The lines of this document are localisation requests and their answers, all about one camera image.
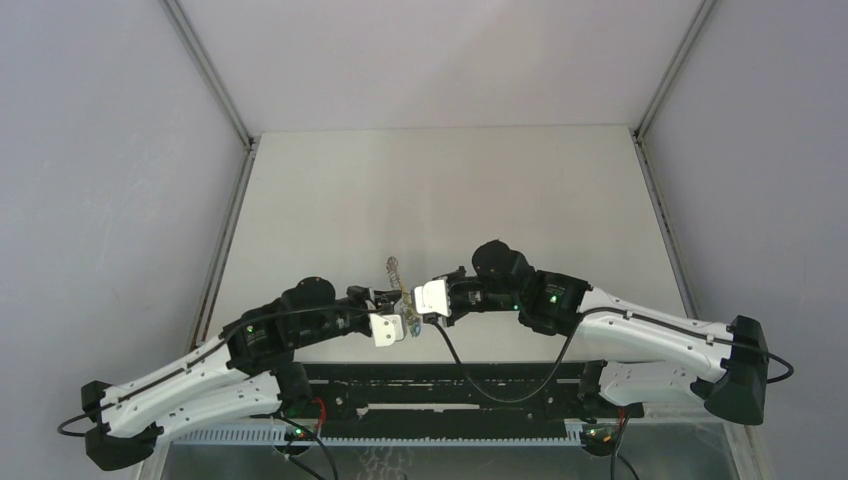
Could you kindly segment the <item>keyring with coloured keys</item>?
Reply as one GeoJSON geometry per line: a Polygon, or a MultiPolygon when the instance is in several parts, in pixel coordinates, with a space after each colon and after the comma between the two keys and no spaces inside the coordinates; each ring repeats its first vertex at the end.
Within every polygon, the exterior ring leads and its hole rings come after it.
{"type": "Polygon", "coordinates": [[[399,261],[396,257],[390,256],[387,259],[386,271],[391,287],[400,292],[400,300],[397,308],[405,323],[407,332],[412,338],[417,338],[422,332],[422,319],[416,313],[411,292],[405,286],[400,276],[399,261]]]}

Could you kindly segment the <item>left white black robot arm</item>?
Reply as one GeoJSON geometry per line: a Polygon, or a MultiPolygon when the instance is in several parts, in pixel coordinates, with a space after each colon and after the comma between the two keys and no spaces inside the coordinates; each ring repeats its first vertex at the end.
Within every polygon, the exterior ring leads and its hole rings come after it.
{"type": "Polygon", "coordinates": [[[115,471],[209,425],[301,416],[314,395],[295,352],[350,333],[392,344],[401,299],[399,290],[361,286],[339,298],[329,281],[308,277],[154,372],[120,385],[92,381],[81,389],[82,409],[94,424],[83,435],[86,455],[115,471]]]}

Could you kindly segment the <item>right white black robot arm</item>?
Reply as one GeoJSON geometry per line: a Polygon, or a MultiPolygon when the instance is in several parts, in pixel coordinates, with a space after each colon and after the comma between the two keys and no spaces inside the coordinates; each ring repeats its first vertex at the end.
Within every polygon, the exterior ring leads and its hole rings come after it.
{"type": "Polygon", "coordinates": [[[512,311],[536,333],[610,342],[644,356],[636,363],[592,358],[593,379],[577,391],[587,414],[699,401],[722,420],[763,423],[774,358],[759,321],[739,315],[709,322],[642,307],[586,280],[538,270],[500,240],[478,247],[472,267],[471,275],[458,268],[414,289],[414,308],[425,322],[445,328],[470,313],[512,311]]]}

